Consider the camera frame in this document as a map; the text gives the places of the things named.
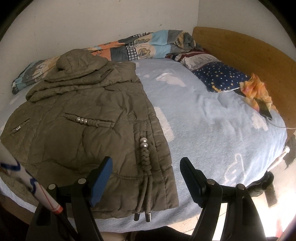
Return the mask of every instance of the white cable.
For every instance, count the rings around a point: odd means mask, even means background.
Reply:
[[[273,126],[275,126],[275,127],[278,127],[278,128],[289,129],[289,130],[295,130],[295,129],[296,129],[296,127],[295,127],[295,128],[289,128],[289,127],[281,127],[281,126],[277,126],[277,125],[271,123],[267,117],[266,117],[265,119],[266,119],[266,121],[267,121],[269,124],[271,124],[271,125],[273,125]]]

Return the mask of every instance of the jacket pocket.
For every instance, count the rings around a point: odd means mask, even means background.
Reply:
[[[84,117],[69,114],[69,113],[64,113],[64,116],[69,121],[73,121],[86,126],[113,128],[115,125],[115,122],[112,122],[112,121],[88,119],[88,118],[84,118]]]
[[[20,125],[18,125],[17,127],[13,128],[11,131],[10,131],[10,134],[14,134],[16,132],[18,132],[25,124],[27,124],[28,122],[30,121],[30,119],[26,119],[25,121],[23,121]]]

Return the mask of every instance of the bed frame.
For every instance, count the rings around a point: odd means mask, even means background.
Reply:
[[[195,27],[193,38],[223,63],[257,74],[287,127],[296,127],[296,62],[275,47],[245,34]],[[287,130],[287,140],[295,130]]]

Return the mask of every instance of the puffer jacket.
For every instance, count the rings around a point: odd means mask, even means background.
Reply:
[[[87,177],[110,156],[113,172],[94,218],[178,206],[170,150],[134,63],[72,50],[26,99],[0,139],[45,188]],[[140,147],[143,137],[148,147]],[[37,205],[22,184],[0,175],[17,196]]]

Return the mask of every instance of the bed sheet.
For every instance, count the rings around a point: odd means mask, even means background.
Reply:
[[[285,129],[266,123],[247,105],[243,97],[232,92],[211,93],[182,64],[170,59],[135,61],[136,73],[155,108],[172,156],[179,195],[179,207],[145,215],[135,222],[133,217],[96,220],[102,232],[149,230],[197,216],[201,209],[192,201],[179,168],[187,156],[196,169],[221,185],[248,185],[260,179],[268,166],[284,148]],[[19,92],[0,112],[0,134],[10,114],[25,101],[27,87]],[[279,114],[271,110],[272,122],[284,126]],[[1,192],[22,207],[34,211],[12,193],[0,179]]]

